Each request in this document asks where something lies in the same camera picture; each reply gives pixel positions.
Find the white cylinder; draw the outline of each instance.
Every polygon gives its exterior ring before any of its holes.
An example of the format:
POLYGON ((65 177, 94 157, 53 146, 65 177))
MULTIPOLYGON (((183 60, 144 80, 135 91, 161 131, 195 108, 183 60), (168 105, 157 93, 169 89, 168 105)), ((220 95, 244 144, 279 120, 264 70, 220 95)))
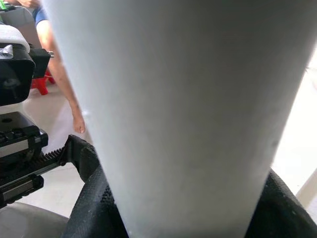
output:
POLYGON ((84 2, 44 1, 129 236, 242 238, 316 5, 84 2))

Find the black machine part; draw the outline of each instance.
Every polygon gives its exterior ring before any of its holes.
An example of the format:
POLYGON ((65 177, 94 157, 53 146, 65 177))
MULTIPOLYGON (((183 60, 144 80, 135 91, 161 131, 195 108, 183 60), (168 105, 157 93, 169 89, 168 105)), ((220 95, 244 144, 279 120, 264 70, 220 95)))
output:
POLYGON ((0 178, 39 157, 48 135, 19 112, 0 115, 0 178))
MULTIPOLYGON (((0 44, 4 48, 9 44, 0 44)), ((24 101, 30 91, 35 63, 25 48, 12 44, 13 58, 0 58, 0 106, 24 101)))
POLYGON ((51 54, 44 49, 35 49, 31 47, 29 55, 35 63, 33 78, 42 78, 45 75, 51 54))
POLYGON ((40 175, 58 166, 64 166, 68 162, 74 164, 81 179, 86 181, 99 162, 96 154, 94 154, 95 159, 80 158, 82 158, 82 153, 85 155, 92 152, 94 153, 93 146, 70 135, 63 148, 45 155, 41 153, 25 162, 25 166, 19 167, 18 171, 8 172, 7 176, 0 177, 0 208, 42 188, 44 181, 40 175))

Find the metal bolt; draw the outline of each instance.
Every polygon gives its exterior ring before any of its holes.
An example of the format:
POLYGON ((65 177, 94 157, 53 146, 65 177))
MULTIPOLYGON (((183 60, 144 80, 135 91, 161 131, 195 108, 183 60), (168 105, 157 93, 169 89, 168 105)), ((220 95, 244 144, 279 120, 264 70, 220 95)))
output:
POLYGON ((51 56, 51 58, 54 58, 54 52, 53 51, 48 51, 49 55, 51 56))

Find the white floor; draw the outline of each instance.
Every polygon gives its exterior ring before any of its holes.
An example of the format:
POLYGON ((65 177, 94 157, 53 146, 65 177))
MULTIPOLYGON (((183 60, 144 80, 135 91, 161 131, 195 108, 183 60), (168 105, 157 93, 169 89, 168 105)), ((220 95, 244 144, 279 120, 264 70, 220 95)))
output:
MULTIPOLYGON (((317 68, 317 54, 310 66, 312 69, 303 78, 272 164, 294 194, 317 168, 317 90, 312 84, 312 79, 317 78, 317 70, 314 70, 317 68)), ((49 94, 45 96, 35 89, 31 90, 29 98, 23 103, 26 114, 49 134, 49 146, 44 152, 62 147, 69 134, 76 134, 72 129, 72 115, 67 101, 56 85, 48 84, 48 90, 49 94)), ((14 107, 21 110, 21 105, 14 107)), ((91 143, 88 133, 79 136, 91 143)), ((83 186, 76 169, 66 165, 43 177, 44 188, 20 201, 69 217, 83 186)), ((317 221, 317 197, 308 211, 317 221)))

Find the red chair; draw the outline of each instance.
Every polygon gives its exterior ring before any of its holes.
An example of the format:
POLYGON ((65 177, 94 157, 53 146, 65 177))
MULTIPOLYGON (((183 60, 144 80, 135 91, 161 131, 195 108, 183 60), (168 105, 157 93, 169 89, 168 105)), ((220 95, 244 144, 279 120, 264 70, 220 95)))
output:
POLYGON ((43 78, 32 79, 31 88, 37 88, 41 95, 48 94, 49 92, 46 88, 46 80, 49 80, 51 84, 55 84, 55 81, 48 70, 46 70, 45 76, 43 78))

